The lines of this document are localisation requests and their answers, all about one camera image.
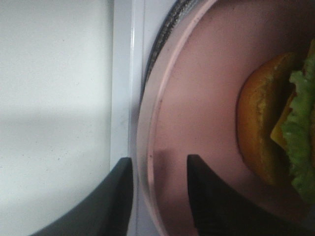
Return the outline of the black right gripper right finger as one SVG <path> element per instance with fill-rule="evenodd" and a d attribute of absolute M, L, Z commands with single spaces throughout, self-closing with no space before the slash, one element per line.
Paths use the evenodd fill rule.
<path fill-rule="evenodd" d="M 187 156 L 189 204 L 200 236 L 313 236 L 268 213 L 222 180 L 197 154 Z"/>

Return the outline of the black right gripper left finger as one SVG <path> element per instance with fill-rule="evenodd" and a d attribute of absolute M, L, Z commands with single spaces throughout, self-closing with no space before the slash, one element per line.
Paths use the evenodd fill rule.
<path fill-rule="evenodd" d="M 133 203 L 133 167 L 121 158 L 80 204 L 35 236 L 125 236 Z"/>

